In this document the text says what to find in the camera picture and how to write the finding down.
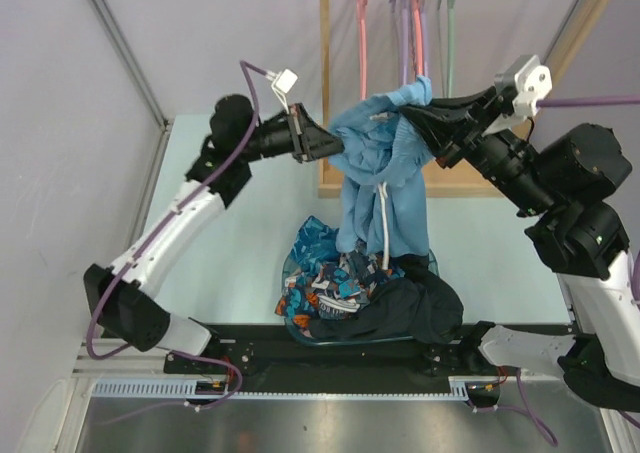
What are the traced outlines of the light blue shorts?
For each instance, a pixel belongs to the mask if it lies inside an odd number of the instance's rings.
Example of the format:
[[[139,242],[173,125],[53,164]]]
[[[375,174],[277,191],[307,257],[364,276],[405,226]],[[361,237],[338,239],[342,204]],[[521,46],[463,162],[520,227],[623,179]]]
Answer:
[[[391,257],[429,253],[426,186],[422,170],[433,159],[402,106],[426,106],[431,81],[414,82],[357,103],[334,117],[329,132],[344,150],[329,163],[344,175],[336,249]]]

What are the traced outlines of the sage green hanger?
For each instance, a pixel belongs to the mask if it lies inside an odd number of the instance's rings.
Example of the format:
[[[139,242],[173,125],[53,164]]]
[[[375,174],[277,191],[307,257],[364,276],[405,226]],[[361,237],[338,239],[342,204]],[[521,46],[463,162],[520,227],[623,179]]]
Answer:
[[[441,89],[445,98],[453,96],[456,58],[456,0],[436,0],[436,26],[441,73]]]

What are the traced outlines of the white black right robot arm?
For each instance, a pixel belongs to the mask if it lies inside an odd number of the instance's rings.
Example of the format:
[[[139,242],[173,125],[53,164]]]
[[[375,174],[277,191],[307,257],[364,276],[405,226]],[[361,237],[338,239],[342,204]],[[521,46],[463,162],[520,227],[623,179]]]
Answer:
[[[565,287],[580,330],[550,336],[480,322],[462,339],[473,374],[493,366],[543,373],[587,403],[639,409],[639,294],[629,238],[608,198],[631,163],[609,128],[582,123],[543,150],[506,125],[513,89],[405,105],[401,115],[443,168],[468,162],[535,224],[526,230],[541,262]]]

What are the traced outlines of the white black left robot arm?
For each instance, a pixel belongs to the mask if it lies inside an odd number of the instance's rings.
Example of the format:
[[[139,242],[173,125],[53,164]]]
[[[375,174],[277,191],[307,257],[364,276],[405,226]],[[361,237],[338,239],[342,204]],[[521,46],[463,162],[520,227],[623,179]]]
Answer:
[[[102,327],[140,352],[184,353],[202,373],[219,365],[221,349],[211,327],[156,302],[168,273],[201,231],[229,209],[252,177],[251,163],[280,155],[313,162],[344,149],[300,103],[262,120],[249,98],[228,95],[216,103],[209,127],[164,216],[109,266],[92,264],[83,277],[92,328]]]

